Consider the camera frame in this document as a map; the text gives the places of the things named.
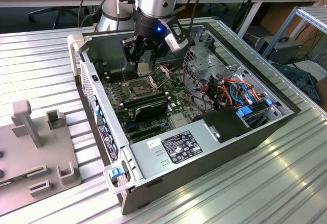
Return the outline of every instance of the slotted metal surface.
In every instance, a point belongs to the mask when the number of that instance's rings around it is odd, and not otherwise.
[[[327,7],[300,7],[296,15],[327,34]]]
[[[326,113],[223,23],[212,18],[195,22],[203,21],[225,36],[302,112],[255,150],[122,216],[102,177],[103,163],[73,83],[65,38],[79,30],[1,35],[0,125],[11,123],[11,102],[21,99],[30,100],[33,116],[54,108],[65,112],[83,183],[10,213],[0,222],[327,223]],[[218,45],[216,51],[229,64],[235,62],[224,47]]]

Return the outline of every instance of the power supply label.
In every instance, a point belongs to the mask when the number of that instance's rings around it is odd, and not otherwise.
[[[166,140],[162,140],[161,143],[174,164],[178,164],[203,152],[190,131],[169,137]]]

